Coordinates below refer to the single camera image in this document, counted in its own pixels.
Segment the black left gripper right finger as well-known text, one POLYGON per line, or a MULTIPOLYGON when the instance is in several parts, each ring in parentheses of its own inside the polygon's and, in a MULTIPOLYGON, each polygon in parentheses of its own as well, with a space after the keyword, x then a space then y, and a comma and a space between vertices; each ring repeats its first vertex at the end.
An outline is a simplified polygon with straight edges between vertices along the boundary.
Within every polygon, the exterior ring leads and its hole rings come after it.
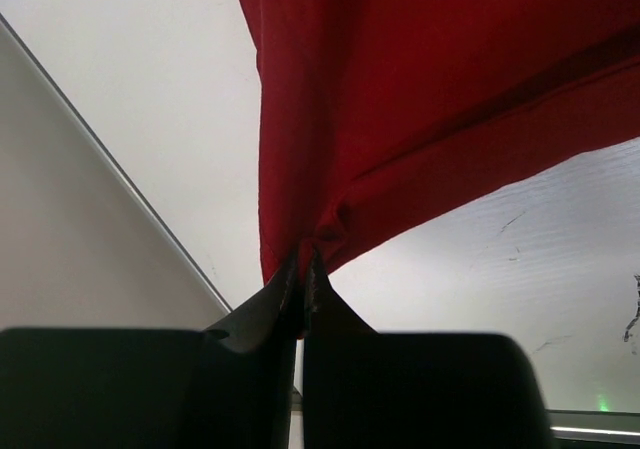
POLYGON ((531 363, 492 333, 379 333, 333 290, 322 258, 306 271, 307 448, 552 448, 531 363))

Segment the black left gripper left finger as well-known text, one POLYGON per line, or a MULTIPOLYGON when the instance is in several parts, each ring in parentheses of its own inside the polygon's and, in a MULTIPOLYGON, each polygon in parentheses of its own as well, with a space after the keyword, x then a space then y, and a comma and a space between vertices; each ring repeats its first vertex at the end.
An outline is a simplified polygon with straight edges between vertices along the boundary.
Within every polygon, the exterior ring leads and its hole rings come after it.
POLYGON ((302 288, 295 258, 207 329, 1 334, 5 448, 284 448, 302 288))

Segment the red t shirt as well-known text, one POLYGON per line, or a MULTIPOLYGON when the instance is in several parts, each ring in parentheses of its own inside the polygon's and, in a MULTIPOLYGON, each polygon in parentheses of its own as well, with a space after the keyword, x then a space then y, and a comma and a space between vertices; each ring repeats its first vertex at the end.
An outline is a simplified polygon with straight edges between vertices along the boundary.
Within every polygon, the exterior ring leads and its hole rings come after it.
POLYGON ((262 274, 297 337, 363 332, 327 276, 639 134, 639 0, 239 0, 261 82, 262 274))

